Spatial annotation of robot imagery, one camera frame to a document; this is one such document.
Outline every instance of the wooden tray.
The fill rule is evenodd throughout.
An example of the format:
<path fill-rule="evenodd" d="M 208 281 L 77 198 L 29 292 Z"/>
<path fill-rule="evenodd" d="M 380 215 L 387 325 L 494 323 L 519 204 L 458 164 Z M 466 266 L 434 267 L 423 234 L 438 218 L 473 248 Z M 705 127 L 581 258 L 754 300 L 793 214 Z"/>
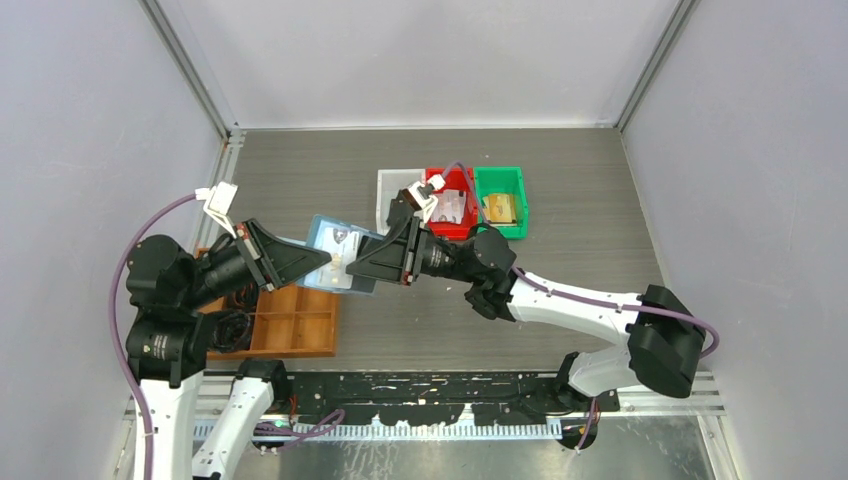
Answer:
<path fill-rule="evenodd" d="M 336 355 L 339 297 L 296 285 L 262 291 L 256 306 L 250 350 L 209 352 L 209 360 L 247 357 L 333 357 Z M 201 308 L 203 313 L 224 307 L 224 299 Z"/>

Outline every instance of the white wall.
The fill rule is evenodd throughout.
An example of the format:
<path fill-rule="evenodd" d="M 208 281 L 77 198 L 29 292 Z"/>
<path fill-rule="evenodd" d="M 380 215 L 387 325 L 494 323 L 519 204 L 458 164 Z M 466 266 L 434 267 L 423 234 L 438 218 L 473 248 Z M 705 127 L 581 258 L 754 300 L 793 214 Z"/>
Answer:
<path fill-rule="evenodd" d="M 848 6 L 701 2 L 625 140 L 751 478 L 844 478 Z"/>
<path fill-rule="evenodd" d="M 129 396 L 110 277 L 144 220 L 208 182 L 220 139 L 134 0 L 12 2 L 0 65 L 0 478 L 104 478 Z M 189 240 L 198 215 L 159 231 Z"/>
<path fill-rule="evenodd" d="M 612 125 L 677 4 L 174 2 L 247 128 Z"/>

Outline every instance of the gray table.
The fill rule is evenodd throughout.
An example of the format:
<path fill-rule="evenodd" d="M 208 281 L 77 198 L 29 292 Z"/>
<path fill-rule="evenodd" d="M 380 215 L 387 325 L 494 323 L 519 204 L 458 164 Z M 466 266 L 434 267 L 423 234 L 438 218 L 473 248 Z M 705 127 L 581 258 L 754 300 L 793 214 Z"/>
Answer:
<path fill-rule="evenodd" d="M 660 273 L 621 139 L 609 129 L 251 132 L 239 156 L 236 220 L 305 238 L 316 213 L 375 228 L 380 168 L 522 167 L 531 209 L 518 264 L 553 280 L 643 291 Z M 421 278 L 342 298 L 335 358 L 290 369 L 556 369 L 563 355 L 601 340 L 540 324 L 489 321 L 464 285 Z M 214 365 L 229 367 L 231 365 Z"/>

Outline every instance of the cable connector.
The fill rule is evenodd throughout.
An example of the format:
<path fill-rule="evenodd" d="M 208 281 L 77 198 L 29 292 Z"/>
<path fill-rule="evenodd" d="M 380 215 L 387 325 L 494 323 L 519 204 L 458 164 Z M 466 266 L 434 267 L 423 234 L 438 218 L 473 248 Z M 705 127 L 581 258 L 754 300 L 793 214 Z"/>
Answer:
<path fill-rule="evenodd" d="M 410 205 L 416 211 L 421 212 L 423 223 L 427 223 L 439 203 L 439 199 L 433 195 L 433 192 L 443 188 L 445 188 L 445 179 L 441 175 L 433 175 L 426 183 L 415 182 L 401 192 Z"/>
<path fill-rule="evenodd" d="M 203 211 L 233 238 L 236 236 L 235 227 L 227 215 L 236 192 L 238 192 L 238 186 L 227 182 L 220 182 L 214 187 L 198 188 L 194 191 L 195 198 L 203 202 Z"/>

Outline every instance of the purple cable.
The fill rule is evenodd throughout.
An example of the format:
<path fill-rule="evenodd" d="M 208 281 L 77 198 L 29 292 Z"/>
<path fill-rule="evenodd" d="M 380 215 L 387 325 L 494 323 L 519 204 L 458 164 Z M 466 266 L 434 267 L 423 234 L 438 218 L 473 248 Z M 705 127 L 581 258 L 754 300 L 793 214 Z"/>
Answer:
<path fill-rule="evenodd" d="M 577 442 L 577 446 L 574 447 L 574 450 L 580 455 L 580 449 L 583 448 L 583 444 L 586 443 L 586 439 L 589 438 L 589 429 L 592 428 L 592 423 L 595 420 L 595 413 L 598 411 L 598 400 L 596 398 L 592 399 L 592 404 L 589 405 L 589 416 L 586 418 L 586 426 L 583 427 L 583 435 L 580 435 L 580 441 Z"/>
<path fill-rule="evenodd" d="M 332 413 L 330 413 L 329 415 L 327 415 L 326 417 L 321 419 L 320 422 L 318 422 L 317 424 L 310 427 L 309 430 L 306 431 L 306 433 L 295 432 L 292 429 L 277 427 L 277 426 L 271 425 L 269 423 L 260 423 L 259 425 L 256 426 L 256 429 L 260 430 L 260 433 L 263 433 L 263 434 L 273 432 L 273 433 L 283 435 L 283 436 L 287 436 L 287 437 L 297 437 L 295 440 L 287 442 L 284 446 L 277 449 L 277 451 L 283 451 L 283 450 L 289 450 L 291 448 L 296 447 L 297 445 L 300 445 L 307 438 L 320 437 L 321 435 L 326 435 L 326 434 L 330 433 L 331 431 L 335 430 L 336 427 L 341 425 L 341 423 L 344 421 L 344 416 L 345 416 L 344 410 L 342 410 L 342 409 L 334 410 Z M 327 428 L 324 428 L 322 430 L 318 430 L 320 427 L 323 427 L 324 425 L 327 424 L 327 422 L 329 422 L 331 419 L 333 419 L 333 417 L 338 417 L 338 418 L 333 420 L 333 423 L 331 423 L 330 425 L 327 425 Z"/>
<path fill-rule="evenodd" d="M 136 382 L 132 374 L 127 357 L 124 353 L 124 347 L 121 344 L 121 336 L 118 333 L 118 285 L 121 283 L 121 273 L 124 271 L 124 266 L 127 264 L 127 258 L 130 252 L 135 248 L 136 244 L 141 240 L 141 237 L 147 233 L 147 230 L 153 226 L 160 218 L 164 217 L 171 210 L 179 207 L 184 203 L 188 203 L 195 199 L 194 194 L 186 195 L 179 200 L 171 203 L 162 210 L 156 212 L 150 217 L 144 225 L 133 236 L 124 253 L 121 254 L 121 261 L 118 262 L 118 267 L 115 269 L 115 274 L 112 276 L 112 284 L 109 287 L 109 332 L 112 335 L 112 346 L 115 349 L 115 356 L 118 357 L 118 364 L 121 366 L 121 371 L 124 373 L 124 378 L 130 385 L 135 401 L 138 403 L 141 421 L 144 424 L 144 480 L 152 480 L 153 478 L 153 419 L 150 417 L 150 409 L 147 407 L 147 400 L 144 398 L 144 393 L 141 387 Z"/>
<path fill-rule="evenodd" d="M 477 206 L 477 209 L 480 210 L 480 200 L 477 198 L 477 189 L 474 188 L 474 182 L 471 181 L 471 178 L 468 176 L 468 170 L 465 168 L 465 166 L 462 163 L 453 162 L 450 165 L 448 165 L 448 167 L 445 170 L 442 171 L 442 178 L 446 178 L 448 176 L 448 174 L 451 172 L 451 170 L 453 170 L 454 168 L 459 168 L 459 170 L 462 172 L 462 175 L 465 177 L 465 182 L 468 184 L 468 189 L 471 192 L 471 198 L 474 201 L 474 204 Z M 548 287 L 542 285 L 541 283 L 535 282 L 532 279 L 530 279 L 529 277 L 527 277 L 527 275 L 524 274 L 524 271 L 522 269 L 520 269 L 519 267 L 513 266 L 512 271 L 515 273 L 516 276 L 518 276 L 518 278 L 520 278 L 521 280 L 526 282 L 531 287 L 538 289 L 539 291 L 542 291 L 546 294 L 553 295 L 555 297 L 565 298 L 565 299 L 568 299 L 568 300 L 572 300 L 572 301 L 575 301 L 575 302 L 581 302 L 581 303 L 593 305 L 593 306 L 596 306 L 596 307 L 609 308 L 609 309 L 612 309 L 612 310 L 617 310 L 620 307 L 622 310 L 627 310 L 627 311 L 631 311 L 631 312 L 640 312 L 640 313 L 648 313 L 648 314 L 652 314 L 652 315 L 661 315 L 661 316 L 664 316 L 664 317 L 670 317 L 670 318 L 674 318 L 676 320 L 680 320 L 682 322 L 692 324 L 692 325 L 694 325 L 698 328 L 702 328 L 702 329 L 704 329 L 704 330 L 706 330 L 707 332 L 710 333 L 710 336 L 712 337 L 712 342 L 710 343 L 710 345 L 707 348 L 705 348 L 701 352 L 701 358 L 704 358 L 707 355 L 710 355 L 711 353 L 716 351 L 716 349 L 718 348 L 718 344 L 719 344 L 718 331 L 712 325 L 710 325 L 709 323 L 707 323 L 707 322 L 705 322 L 705 321 L 703 321 L 699 318 L 693 317 L 692 315 L 686 315 L 685 313 L 674 312 L 674 311 L 671 311 L 671 310 L 665 310 L 663 308 L 650 307 L 650 306 L 647 306 L 647 305 L 626 304 L 626 305 L 619 306 L 618 304 L 616 304 L 614 302 L 606 302 L 604 300 L 596 300 L 594 298 L 584 297 L 584 296 L 581 296 L 581 295 L 576 295 L 576 294 L 568 293 L 568 292 L 561 292 L 559 290 L 552 290 L 552 289 L 549 290 Z"/>

